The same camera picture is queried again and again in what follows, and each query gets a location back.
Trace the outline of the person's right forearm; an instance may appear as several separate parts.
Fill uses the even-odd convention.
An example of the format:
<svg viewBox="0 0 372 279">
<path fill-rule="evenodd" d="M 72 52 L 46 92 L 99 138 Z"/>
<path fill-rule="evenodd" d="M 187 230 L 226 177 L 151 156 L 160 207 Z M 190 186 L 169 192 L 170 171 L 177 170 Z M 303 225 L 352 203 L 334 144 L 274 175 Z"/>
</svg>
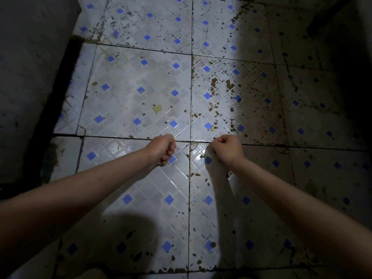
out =
<svg viewBox="0 0 372 279">
<path fill-rule="evenodd" d="M 343 278 L 372 279 L 372 231 L 243 156 L 229 164 L 321 262 Z"/>
</svg>

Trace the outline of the person's left forearm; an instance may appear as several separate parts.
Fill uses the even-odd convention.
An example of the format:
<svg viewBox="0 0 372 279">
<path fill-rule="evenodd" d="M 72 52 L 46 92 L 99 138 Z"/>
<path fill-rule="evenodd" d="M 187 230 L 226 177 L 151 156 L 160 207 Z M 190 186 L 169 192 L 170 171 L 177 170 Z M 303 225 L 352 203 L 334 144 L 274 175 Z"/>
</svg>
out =
<svg viewBox="0 0 372 279">
<path fill-rule="evenodd" d="M 6 279 L 112 192 L 160 160 L 145 147 L 0 202 L 0 279 Z"/>
</svg>

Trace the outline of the person's right hand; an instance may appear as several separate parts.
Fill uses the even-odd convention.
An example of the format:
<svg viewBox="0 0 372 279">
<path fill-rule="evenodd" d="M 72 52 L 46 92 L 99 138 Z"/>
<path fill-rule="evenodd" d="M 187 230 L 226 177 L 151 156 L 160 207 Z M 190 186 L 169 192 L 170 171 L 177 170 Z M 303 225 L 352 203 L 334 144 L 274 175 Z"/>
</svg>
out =
<svg viewBox="0 0 372 279">
<path fill-rule="evenodd" d="M 225 158 L 221 161 L 227 166 L 227 168 L 233 170 L 238 162 L 245 159 L 242 144 L 234 135 L 226 134 L 221 135 L 220 137 L 226 138 Z"/>
</svg>

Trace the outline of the person's left hand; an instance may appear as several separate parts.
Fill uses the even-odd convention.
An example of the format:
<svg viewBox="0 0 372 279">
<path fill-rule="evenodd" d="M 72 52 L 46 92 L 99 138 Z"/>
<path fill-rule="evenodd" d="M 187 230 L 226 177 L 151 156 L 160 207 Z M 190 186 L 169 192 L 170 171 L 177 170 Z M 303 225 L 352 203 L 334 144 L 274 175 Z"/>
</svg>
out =
<svg viewBox="0 0 372 279">
<path fill-rule="evenodd" d="M 174 154 L 176 142 L 172 134 L 156 136 L 145 146 L 146 163 L 150 167 L 164 166 Z"/>
</svg>

